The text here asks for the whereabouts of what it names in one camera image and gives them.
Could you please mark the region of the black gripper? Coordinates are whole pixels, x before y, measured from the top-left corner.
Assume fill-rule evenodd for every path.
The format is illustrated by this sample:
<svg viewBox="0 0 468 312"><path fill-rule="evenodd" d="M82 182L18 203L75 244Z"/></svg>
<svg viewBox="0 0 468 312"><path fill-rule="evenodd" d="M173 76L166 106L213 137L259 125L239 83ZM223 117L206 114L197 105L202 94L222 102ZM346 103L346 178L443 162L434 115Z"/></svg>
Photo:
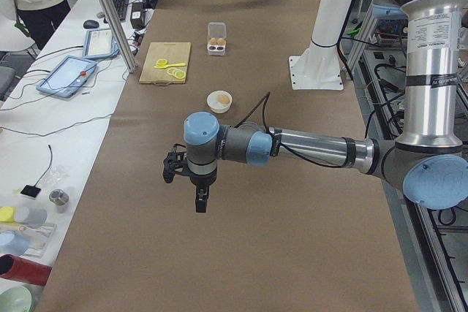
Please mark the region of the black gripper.
<svg viewBox="0 0 468 312"><path fill-rule="evenodd" d="M195 195L195 211L197 213L205 213L208 205L209 186L216 181L216 172L210 172L206 175L192 173L189 176L189 179L192 184L197 187Z"/></svg>

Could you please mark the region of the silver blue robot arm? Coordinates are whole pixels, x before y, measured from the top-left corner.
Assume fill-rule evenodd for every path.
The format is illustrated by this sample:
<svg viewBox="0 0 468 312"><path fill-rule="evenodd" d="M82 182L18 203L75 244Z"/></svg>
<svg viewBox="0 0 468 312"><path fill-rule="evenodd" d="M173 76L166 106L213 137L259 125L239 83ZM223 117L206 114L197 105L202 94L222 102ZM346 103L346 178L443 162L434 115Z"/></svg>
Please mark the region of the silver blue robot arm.
<svg viewBox="0 0 468 312"><path fill-rule="evenodd" d="M453 132L458 31L467 0L375 0L376 13L400 9L409 21L404 129L393 141L326 137L269 126L221 125L207 112L184 122L184 174L205 212L220 159L263 166L289 152L313 164L355 168L387 181L428 209L451 208L467 197L467 162Z"/></svg>

